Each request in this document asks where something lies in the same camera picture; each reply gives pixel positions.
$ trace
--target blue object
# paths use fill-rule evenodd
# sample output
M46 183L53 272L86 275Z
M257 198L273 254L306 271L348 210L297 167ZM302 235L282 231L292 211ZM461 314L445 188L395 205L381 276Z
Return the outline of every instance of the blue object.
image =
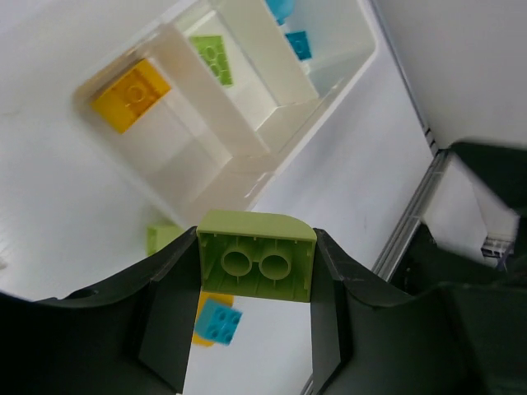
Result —
M274 19L281 26L285 19L293 13L295 9L295 0L265 0Z
M194 331L203 339L229 345L240 319L240 311L207 299L194 325Z
M289 43L295 50L296 56L300 60L311 59L310 42L307 40L307 33L305 31L296 31L294 33L286 33Z

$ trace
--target yellow lego block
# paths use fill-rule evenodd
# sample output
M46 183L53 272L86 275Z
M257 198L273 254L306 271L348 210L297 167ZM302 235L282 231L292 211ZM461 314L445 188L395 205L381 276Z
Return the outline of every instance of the yellow lego block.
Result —
M91 107L124 133L169 91L170 85L143 59L93 100Z
M203 306L205 305L205 302L207 299L215 300L218 303L224 304L226 306L232 307L234 304L234 296L233 295L223 295L223 294L213 294L211 292L206 292L204 290L201 291L201 294L199 294L199 302L198 302L198 311L196 313L196 321L199 318L199 315L201 314L201 310L203 310ZM192 335L192 343L199 344L200 346L210 347L214 344L214 342L211 342L209 340L203 339L201 336L199 336L197 333L194 333Z

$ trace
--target lego block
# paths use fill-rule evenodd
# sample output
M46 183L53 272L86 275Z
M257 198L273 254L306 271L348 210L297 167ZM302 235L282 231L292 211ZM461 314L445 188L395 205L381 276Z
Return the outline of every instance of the lego block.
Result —
M91 107L124 133L169 91L168 83L143 59L94 99Z
M160 251L183 234L177 225L151 225L147 229L147 256Z
M269 10L281 26L285 23L286 18L295 10L295 0L265 0Z
M311 59L310 42L307 39L305 31L295 31L294 33L286 33L289 43L293 47L296 56L299 60Z
M190 37L190 41L217 80L223 86L232 86L231 68L227 60L223 38L220 35L193 36Z
M209 299L194 325L194 332L211 342L229 345L240 319L240 311Z
M197 229L203 289L310 301L316 233L289 216L210 211Z
M228 294L212 294L210 292L206 292L205 290L202 290L199 294L199 302L198 302L198 309L196 313L196 321L198 321L199 316L201 315L201 312L203 311L203 306L207 302L207 300L214 300L217 303L223 304L225 306L232 307L234 304L234 296L228 295ZM197 344L204 347L210 347L213 346L215 342L211 342L210 340L203 339L201 336L199 336L196 332L192 335L192 343Z

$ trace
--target white plastic box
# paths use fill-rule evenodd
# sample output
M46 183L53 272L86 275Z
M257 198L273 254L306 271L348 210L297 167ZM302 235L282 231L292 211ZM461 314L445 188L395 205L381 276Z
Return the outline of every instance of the white plastic box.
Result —
M285 31L305 30L301 63ZM193 46L220 35L232 86ZM334 110L375 52L357 0L302 0L278 26L264 0L201 0L164 16L75 92L91 138L169 218L199 222L210 208L251 208L265 184ZM118 134L91 107L101 87L147 59L171 91Z

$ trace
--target green lego block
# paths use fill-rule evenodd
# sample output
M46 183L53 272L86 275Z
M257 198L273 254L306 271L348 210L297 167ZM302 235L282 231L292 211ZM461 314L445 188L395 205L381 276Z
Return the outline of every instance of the green lego block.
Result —
M199 56L223 86L232 86L231 69L227 61L223 38L220 35L202 35L190 37L190 41L198 50Z
M203 290L309 302L316 233L290 216L210 211L197 229Z
M152 225L147 229L147 255L163 249L183 234L177 225Z

